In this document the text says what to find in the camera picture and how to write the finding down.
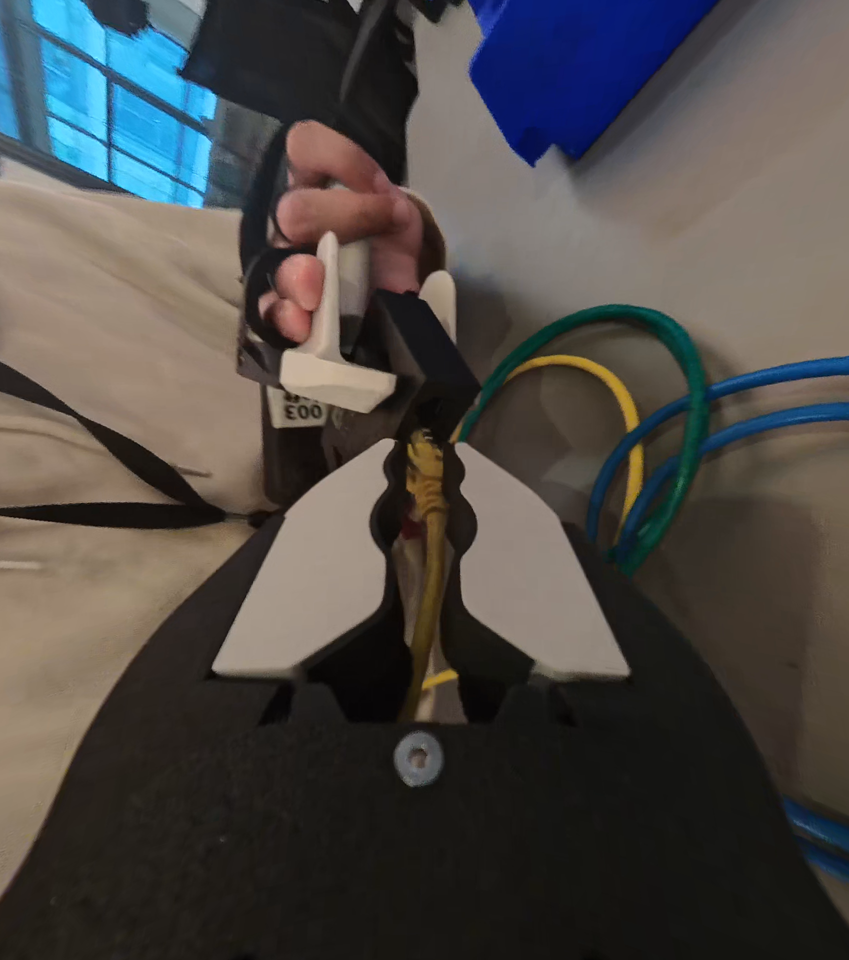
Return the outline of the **person's cream sweatshirt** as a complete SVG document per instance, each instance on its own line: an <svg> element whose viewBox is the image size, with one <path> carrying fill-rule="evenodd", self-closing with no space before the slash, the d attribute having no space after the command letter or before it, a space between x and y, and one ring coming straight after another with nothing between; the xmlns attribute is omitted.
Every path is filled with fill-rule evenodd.
<svg viewBox="0 0 849 960"><path fill-rule="evenodd" d="M236 371L239 214L0 179L0 361L263 508L261 401ZM0 895L119 676L249 536L0 518Z"/></svg>

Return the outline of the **black network switch box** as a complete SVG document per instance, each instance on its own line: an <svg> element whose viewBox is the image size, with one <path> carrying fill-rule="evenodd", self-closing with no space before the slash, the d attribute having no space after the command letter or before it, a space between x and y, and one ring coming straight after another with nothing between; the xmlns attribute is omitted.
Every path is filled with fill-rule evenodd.
<svg viewBox="0 0 849 960"><path fill-rule="evenodd" d="M371 437L407 440L424 430L449 441L480 387L431 306L417 294L377 290L367 321L370 357L395 377L392 393L370 413Z"/></svg>

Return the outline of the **window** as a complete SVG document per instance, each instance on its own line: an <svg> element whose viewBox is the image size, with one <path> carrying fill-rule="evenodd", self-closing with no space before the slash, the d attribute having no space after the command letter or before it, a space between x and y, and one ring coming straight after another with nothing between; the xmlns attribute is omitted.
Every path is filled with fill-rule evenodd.
<svg viewBox="0 0 849 960"><path fill-rule="evenodd" d="M149 17L132 35L99 2L0 2L0 160L72 186L193 209L206 204L215 94L182 76L187 50Z"/></svg>

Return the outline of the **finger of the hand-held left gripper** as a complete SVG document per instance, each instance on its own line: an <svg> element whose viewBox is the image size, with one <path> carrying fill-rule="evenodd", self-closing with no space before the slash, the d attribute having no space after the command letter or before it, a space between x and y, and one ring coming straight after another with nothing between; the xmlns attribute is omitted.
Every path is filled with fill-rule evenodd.
<svg viewBox="0 0 849 960"><path fill-rule="evenodd" d="M457 291L448 270L434 270L420 285L420 299L435 315L442 330L457 344Z"/></svg>
<svg viewBox="0 0 849 960"><path fill-rule="evenodd" d="M339 354L327 358L299 348L283 352L278 380L288 393L355 413L371 413L393 396L398 385L389 371L353 364Z"/></svg>

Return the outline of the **blue plastic bin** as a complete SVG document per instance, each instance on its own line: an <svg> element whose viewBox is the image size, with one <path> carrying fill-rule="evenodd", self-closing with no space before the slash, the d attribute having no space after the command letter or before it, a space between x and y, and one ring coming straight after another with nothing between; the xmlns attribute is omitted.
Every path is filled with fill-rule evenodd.
<svg viewBox="0 0 849 960"><path fill-rule="evenodd" d="M716 1L470 1L481 40L468 75L529 166L579 160Z"/></svg>

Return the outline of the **person's left hand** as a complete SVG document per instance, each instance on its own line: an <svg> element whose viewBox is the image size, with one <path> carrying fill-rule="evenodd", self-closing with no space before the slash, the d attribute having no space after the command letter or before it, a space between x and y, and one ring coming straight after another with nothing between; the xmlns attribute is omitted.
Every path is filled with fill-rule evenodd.
<svg viewBox="0 0 849 960"><path fill-rule="evenodd" d="M239 227L246 303L281 348L311 333L326 234L341 245L369 242L373 291L418 292L447 265L431 209L357 143L316 121L284 126L263 154Z"/></svg>

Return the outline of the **dark cloth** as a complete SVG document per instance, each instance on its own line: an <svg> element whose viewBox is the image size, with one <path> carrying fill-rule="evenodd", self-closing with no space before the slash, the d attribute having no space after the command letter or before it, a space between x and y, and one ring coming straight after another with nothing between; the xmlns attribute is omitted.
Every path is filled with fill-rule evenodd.
<svg viewBox="0 0 849 960"><path fill-rule="evenodd" d="M283 125L332 128L402 184L418 96L412 18L402 2L206 2L180 76Z"/></svg>

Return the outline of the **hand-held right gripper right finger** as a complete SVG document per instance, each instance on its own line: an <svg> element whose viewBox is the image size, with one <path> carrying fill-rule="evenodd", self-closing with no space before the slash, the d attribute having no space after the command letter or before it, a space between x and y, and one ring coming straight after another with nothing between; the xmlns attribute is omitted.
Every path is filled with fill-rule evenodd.
<svg viewBox="0 0 849 960"><path fill-rule="evenodd" d="M627 679L631 669L558 514L468 443L454 451L474 518L455 548L464 611L548 678Z"/></svg>

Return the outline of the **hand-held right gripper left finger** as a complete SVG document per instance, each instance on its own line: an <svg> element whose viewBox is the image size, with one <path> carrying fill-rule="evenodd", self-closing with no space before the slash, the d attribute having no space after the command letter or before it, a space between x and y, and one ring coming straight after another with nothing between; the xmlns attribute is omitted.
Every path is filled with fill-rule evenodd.
<svg viewBox="0 0 849 960"><path fill-rule="evenodd" d="M287 510L212 663L215 675L290 679L379 609L387 561L371 521L394 448L380 440Z"/></svg>

